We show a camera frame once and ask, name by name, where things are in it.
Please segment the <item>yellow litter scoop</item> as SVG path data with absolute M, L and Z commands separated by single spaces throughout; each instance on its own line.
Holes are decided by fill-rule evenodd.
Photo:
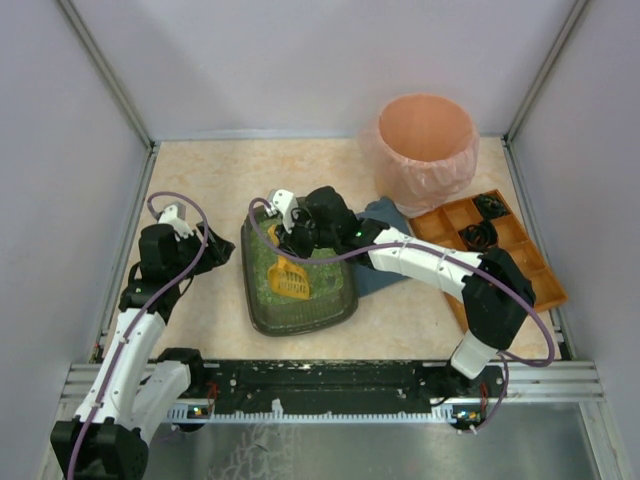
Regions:
M 306 270 L 282 255 L 267 270 L 267 282 L 271 291 L 279 296 L 296 300 L 311 298 L 310 280 Z

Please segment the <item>dark grey litter box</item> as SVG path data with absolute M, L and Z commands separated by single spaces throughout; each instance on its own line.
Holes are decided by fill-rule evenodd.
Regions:
M 346 262 L 322 264 L 334 252 L 316 250 L 313 265 L 274 253 L 258 235 L 276 245 L 279 219 L 256 204 L 241 229 L 246 300 L 253 327 L 273 337 L 311 333 L 340 324 L 358 308 L 354 274 Z

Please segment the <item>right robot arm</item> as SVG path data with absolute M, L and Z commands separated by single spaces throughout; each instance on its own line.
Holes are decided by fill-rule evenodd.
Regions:
M 269 209 L 281 219 L 279 247 L 293 257 L 310 261 L 316 250 L 329 249 L 340 260 L 418 280 L 460 301 L 467 331 L 448 362 L 456 377 L 475 380 L 497 353 L 511 346 L 533 311 L 531 281 L 499 247 L 484 253 L 445 248 L 385 222 L 359 218 L 331 186 L 314 190 L 303 201 L 276 190 Z

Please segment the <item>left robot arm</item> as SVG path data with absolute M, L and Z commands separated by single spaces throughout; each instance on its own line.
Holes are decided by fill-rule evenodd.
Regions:
M 121 294 L 116 330 L 76 413 L 55 423 L 50 442 L 67 479 L 140 479 L 153 436 L 184 393 L 204 383 L 200 352 L 170 348 L 144 374 L 185 293 L 181 283 L 225 265 L 235 249 L 206 223 L 161 221 L 142 230 L 140 259 Z

